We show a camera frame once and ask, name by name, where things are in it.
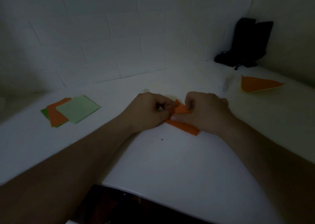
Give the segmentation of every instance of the hand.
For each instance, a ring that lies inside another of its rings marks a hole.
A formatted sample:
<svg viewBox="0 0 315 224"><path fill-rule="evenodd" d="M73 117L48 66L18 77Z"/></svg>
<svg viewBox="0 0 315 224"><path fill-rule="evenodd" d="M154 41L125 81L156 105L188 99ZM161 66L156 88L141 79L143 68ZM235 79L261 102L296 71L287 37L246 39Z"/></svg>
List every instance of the hand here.
<svg viewBox="0 0 315 224"><path fill-rule="evenodd" d="M171 120L187 123L207 133L220 136L236 120L228 107L227 99L220 99L215 94L189 92L185 105L191 114L174 114Z"/></svg>
<svg viewBox="0 0 315 224"><path fill-rule="evenodd" d="M125 122L129 122L134 133L156 127L171 115L175 101L150 92L138 94L129 106L120 114Z"/></svg>

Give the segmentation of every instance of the desk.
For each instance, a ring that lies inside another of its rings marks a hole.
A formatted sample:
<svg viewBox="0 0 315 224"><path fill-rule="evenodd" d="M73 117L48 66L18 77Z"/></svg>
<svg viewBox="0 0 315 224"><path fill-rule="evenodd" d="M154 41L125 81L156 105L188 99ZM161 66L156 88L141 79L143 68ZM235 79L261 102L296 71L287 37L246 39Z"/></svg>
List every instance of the desk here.
<svg viewBox="0 0 315 224"><path fill-rule="evenodd" d="M234 71L200 62L11 101L6 114L12 115L0 124L0 183L114 118L144 89L182 101L192 90L222 95L224 80L231 74L235 78L224 95L232 112L315 162L314 89L260 67ZM241 74L287 84L246 94L240 90ZM40 109L81 94L101 109L76 125L68 122L51 128ZM227 144L203 132L195 137L163 124L132 136L114 155L100 182L210 222L281 223L261 187Z"/></svg>

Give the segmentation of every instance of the forearm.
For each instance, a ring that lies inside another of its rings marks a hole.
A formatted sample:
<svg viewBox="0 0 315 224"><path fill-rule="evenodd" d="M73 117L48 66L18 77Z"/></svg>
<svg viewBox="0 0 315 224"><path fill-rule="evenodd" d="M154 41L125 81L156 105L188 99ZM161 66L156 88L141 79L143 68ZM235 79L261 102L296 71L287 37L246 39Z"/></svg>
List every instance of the forearm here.
<svg viewBox="0 0 315 224"><path fill-rule="evenodd" d="M0 222L65 223L132 132L117 117L1 186Z"/></svg>
<svg viewBox="0 0 315 224"><path fill-rule="evenodd" d="M309 223L315 218L315 166L233 119L221 138L265 190L284 218Z"/></svg>

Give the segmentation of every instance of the person's right hand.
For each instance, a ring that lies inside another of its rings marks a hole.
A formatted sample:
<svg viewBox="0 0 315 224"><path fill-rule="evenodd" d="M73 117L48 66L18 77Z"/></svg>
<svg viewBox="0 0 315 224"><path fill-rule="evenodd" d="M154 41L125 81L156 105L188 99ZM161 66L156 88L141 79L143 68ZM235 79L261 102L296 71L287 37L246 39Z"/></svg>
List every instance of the person's right hand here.
<svg viewBox="0 0 315 224"><path fill-rule="evenodd" d="M220 99L215 94L189 92L185 105L193 112L174 114L171 120L191 124L207 133L220 136L236 120L228 107L227 99Z"/></svg>

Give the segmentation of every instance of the folded orange paper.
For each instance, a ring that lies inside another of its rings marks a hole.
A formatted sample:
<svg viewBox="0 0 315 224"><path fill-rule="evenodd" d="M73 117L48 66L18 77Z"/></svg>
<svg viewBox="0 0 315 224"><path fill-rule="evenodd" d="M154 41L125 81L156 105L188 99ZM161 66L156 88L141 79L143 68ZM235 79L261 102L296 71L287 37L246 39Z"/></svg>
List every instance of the folded orange paper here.
<svg viewBox="0 0 315 224"><path fill-rule="evenodd" d="M250 76L242 76L242 90L246 93L259 91L259 90L267 90L271 88L276 88L285 85L285 83L280 83L278 81L256 78Z"/></svg>
<svg viewBox="0 0 315 224"><path fill-rule="evenodd" d="M193 112L193 111L187 110L186 106L182 104L181 102L179 102L178 99L176 99L175 102L178 104L178 106L174 108L173 110L174 114L191 114ZM180 123L180 122L176 122L170 119L167 119L165 122L195 136L197 136L200 132L199 129L197 129L196 127L190 124Z"/></svg>
<svg viewBox="0 0 315 224"><path fill-rule="evenodd" d="M67 119L63 114L61 114L58 110L56 110L56 107L63 104L63 103L66 103L70 100L71 100L71 98L65 98L65 99L62 99L61 101L58 101L56 103L52 103L52 104L47 106L51 127L56 127L60 124L63 124L65 122L69 121L69 119Z"/></svg>

